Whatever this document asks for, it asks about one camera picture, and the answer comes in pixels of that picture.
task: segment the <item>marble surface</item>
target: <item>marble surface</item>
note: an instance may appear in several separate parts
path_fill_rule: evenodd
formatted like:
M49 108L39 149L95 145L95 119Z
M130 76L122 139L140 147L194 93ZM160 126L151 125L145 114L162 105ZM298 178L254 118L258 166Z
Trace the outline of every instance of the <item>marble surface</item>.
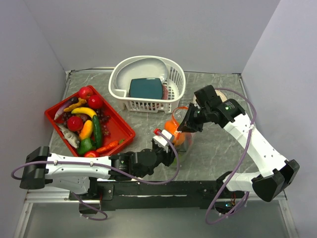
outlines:
M86 85L94 86L101 95L112 105L112 107L125 119L135 130L136 137L123 152L141 151L144 148L151 148L153 130L157 127L163 128L164 123L170 119L171 114L164 112L140 113L121 110L115 99L108 91L108 82L111 71L78 71L71 72L69 87L66 97L77 92ZM206 85L214 87L226 87L243 94L239 75L237 74L211 74L186 72L186 91L180 100L179 106L186 106L193 101L194 92ZM246 102L231 92L223 91L227 98L236 99L247 112ZM61 155L72 156L59 135L54 131L52 135L51 152ZM233 170L243 152L242 147L234 138L218 125L208 123L204 125L202 133L196 133L194 144L186 160L181 164L181 169L175 180L215 180L223 173ZM166 180L173 176L175 167L160 165L155 169L148 180ZM247 156L241 165L239 172L256 172L258 169L255 163Z

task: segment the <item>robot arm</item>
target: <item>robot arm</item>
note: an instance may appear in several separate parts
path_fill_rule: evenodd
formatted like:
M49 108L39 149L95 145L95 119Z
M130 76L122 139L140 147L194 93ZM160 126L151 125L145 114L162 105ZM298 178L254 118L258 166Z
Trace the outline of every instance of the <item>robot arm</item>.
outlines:
M162 134L173 141L174 137L163 130ZM152 175L154 168L160 163L170 166L175 155L168 142L160 135L152 140L152 150L144 149L140 152L120 153L112 156L98 158L67 157L49 152L49 147L39 147L28 155L26 162L48 161L47 165L36 164L24 168L20 188L40 189L53 186L70 190L83 195L86 199L96 196L97 179L116 181L131 180L112 169L98 166L98 164L114 167L135 177ZM90 166L79 164L64 164L63 161L72 163L90 163Z
M204 123L214 122L245 148L248 132L252 130L248 154L259 168L259 172L236 173L226 186L229 191L255 192L262 200L269 202L290 185L299 164L295 160L288 161L279 154L260 132L250 125L250 118L237 101L229 99L222 102L211 85L196 91L195 96L200 108L193 104L189 106L178 131L202 131ZM230 172L225 174L223 182L228 179L229 174Z

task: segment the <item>toy vegetable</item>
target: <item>toy vegetable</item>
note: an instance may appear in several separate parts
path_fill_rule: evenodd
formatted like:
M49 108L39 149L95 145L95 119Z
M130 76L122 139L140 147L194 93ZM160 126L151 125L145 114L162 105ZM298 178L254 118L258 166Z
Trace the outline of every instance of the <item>toy vegetable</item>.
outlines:
M81 99L81 98L79 98L78 100L79 100L78 103L72 104L68 108L65 108L64 112L66 112L66 113L70 112L70 111L74 110L75 108L84 105L87 102L85 99Z
M72 97L70 98L69 100L67 100L67 102L65 102L58 110L57 112L55 113L55 117L54 117L54 120L56 120L57 118L59 118L60 115L63 114L64 112L64 109L69 107L70 105L72 104L75 104L78 102L78 98L77 97Z
M96 151L91 150L91 151L88 151L88 152L84 155L84 157L89 157L89 158L91 158L91 157L99 157L99 153L96 152Z
M86 138L80 142L80 146L77 149L77 153L79 155L83 155L90 150L95 150L95 146L93 145L93 141L91 138Z
M93 122L91 120L87 120L79 134L79 139L84 140L89 138L93 133Z
M122 139L122 140L120 140L120 141L115 140L115 141L111 142L110 144L108 144L108 145L106 145L106 146L104 146L104 147L101 147L101 148L97 149L96 151L97 151L98 153L100 153L100 154L101 154L101 153L104 153L104 152L106 152L106 151L112 150L113 148L117 147L117 146L118 146L119 144L121 144L123 141L124 141L124 139Z

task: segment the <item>eggplant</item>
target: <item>eggplant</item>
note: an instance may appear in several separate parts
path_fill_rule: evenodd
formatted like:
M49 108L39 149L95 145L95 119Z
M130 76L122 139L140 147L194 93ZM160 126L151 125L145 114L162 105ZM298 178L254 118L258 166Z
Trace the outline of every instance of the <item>eggplant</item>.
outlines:
M54 120L56 120L57 118L59 118L60 115L63 114L64 109L68 108L70 105L74 104L74 103L78 103L78 98L77 97L72 97L70 99L67 100L67 102L65 102L55 113L55 117Z

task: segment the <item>orange object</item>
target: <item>orange object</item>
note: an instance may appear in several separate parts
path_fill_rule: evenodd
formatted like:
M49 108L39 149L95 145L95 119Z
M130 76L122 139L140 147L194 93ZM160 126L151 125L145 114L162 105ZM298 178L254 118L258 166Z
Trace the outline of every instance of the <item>orange object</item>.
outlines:
M165 130L167 130L169 133L174 135L173 143L175 144L175 146L183 144L184 141L185 141L185 138L186 138L186 133L185 132L177 131L177 128L179 127L179 123L177 122L177 120L174 117L174 112L175 112L175 110L179 110L179 109L187 110L188 107L175 108L173 113L172 113L172 119L168 120L165 123L165 126L164 126Z
M97 151L98 153L102 154L102 153L104 153L104 152L106 152L106 151L108 151L108 150L114 149L114 148L117 147L119 144L121 144L123 141L124 141L124 140L120 140L120 141L115 140L115 141L109 143L108 145L106 145L106 146L104 146L104 147L100 147L100 148L97 149L96 151Z

